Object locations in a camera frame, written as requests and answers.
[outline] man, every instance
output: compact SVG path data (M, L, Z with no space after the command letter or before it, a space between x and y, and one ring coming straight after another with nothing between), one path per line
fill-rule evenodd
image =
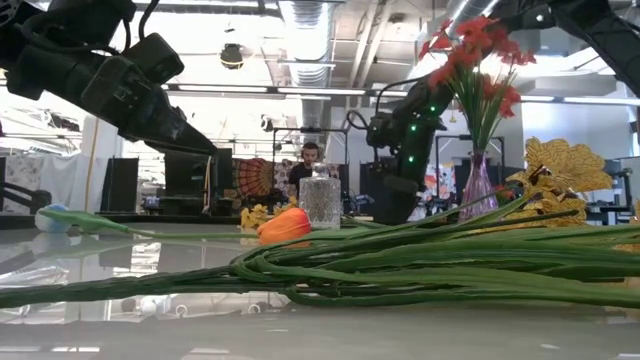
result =
M302 162L294 166L289 173L289 196L298 197L300 194L300 179L313 175L312 165L318 161L320 147L308 142L302 146Z

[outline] colorful tapestry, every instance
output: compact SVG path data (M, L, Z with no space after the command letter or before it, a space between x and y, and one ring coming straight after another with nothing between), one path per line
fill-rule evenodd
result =
M426 198L429 200L433 196L437 196L440 199L448 199L451 193L456 192L456 175L454 172L453 163L446 163L440 165L440 189L437 189L436 179L436 167L433 164L427 166L427 174L424 176L424 182L427 186Z
M283 160L274 167L271 161L261 158L233 159L233 188L224 189L224 197L233 199L233 209L238 210L249 196L268 196L274 185L277 190L286 194L289 172L296 164ZM339 178L340 165L329 165L329 172L331 176Z

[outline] glass table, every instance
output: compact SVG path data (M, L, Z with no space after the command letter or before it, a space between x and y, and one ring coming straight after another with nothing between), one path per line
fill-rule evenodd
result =
M164 233L235 226L135 224ZM0 231L0 287L227 264L253 240ZM0 310L3 359L637 359L640 316L566 304L320 309L273 293L169 294Z

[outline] robotic arm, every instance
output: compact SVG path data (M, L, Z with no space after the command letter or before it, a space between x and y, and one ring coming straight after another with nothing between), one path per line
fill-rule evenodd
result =
M640 94L637 27L616 15L607 0L504 0L490 17L500 19L498 24L508 32L558 26L591 45L618 79ZM417 83L392 113L376 109L367 128L367 143L374 148L389 147L394 155L392 165L382 170L394 198L394 209L381 219L387 223L406 221L415 208L416 193L426 190L424 175L435 132L446 130L439 117L454 94L446 85L430 89L428 78L414 79Z
M142 26L158 1L153 0ZM214 155L216 147L172 107L162 84L184 70L158 34L130 46L131 0L52 0L43 12L27 2L0 0L0 68L10 93L38 100L44 90L161 152ZM121 53L109 47L120 22Z

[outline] gold leaf decoration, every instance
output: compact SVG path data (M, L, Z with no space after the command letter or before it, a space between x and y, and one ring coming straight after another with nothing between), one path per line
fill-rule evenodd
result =
M297 207L298 200L295 196L289 198L289 203L284 206L275 206L273 208L274 217L279 216L283 212ZM256 205L253 209L244 208L240 213L240 228L242 229L255 229L269 220L267 214L268 208L264 205Z
M295 196L291 196L291 197L289 197L289 203L287 205L285 205L283 207L281 207L281 206L274 207L273 208L273 214L275 216L279 216L283 212L285 212L285 211L287 211L287 210L289 210L291 208L297 207L297 206L298 206L298 199L296 199Z
M249 210L244 208L240 213L240 227L253 229L267 222L267 207L256 205Z
M640 200L636 201L634 209L636 214L635 216L632 216L631 219L629 219L629 223L638 225L640 224L640 219L638 218L638 216L640 216ZM629 252L640 252L640 245L639 244L622 244L622 245L617 245L615 249L622 250L622 251L629 251Z
M611 188L612 179L602 170L604 159L586 145L570 146L563 139L543 143L534 137L527 140L525 148L527 169L507 180L521 183L525 196L531 196L532 201L508 218L526 218L534 212L544 215L575 210L577 213L573 216L527 223L526 226L587 225L587 202L576 193Z

